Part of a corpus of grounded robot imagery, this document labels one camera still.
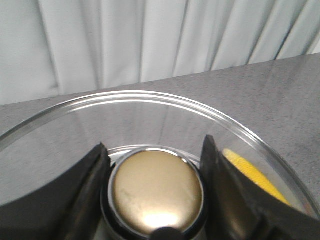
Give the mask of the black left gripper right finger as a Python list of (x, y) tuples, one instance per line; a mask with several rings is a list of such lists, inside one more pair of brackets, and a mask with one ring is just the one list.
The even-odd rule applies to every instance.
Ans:
[(318, 240), (320, 222), (268, 194), (232, 165), (206, 135), (200, 172), (207, 187), (210, 240)]

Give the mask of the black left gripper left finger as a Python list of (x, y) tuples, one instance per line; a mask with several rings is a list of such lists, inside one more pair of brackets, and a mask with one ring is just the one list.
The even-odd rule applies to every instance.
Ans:
[(100, 143), (45, 186), (0, 207), (2, 240), (92, 240), (111, 160)]

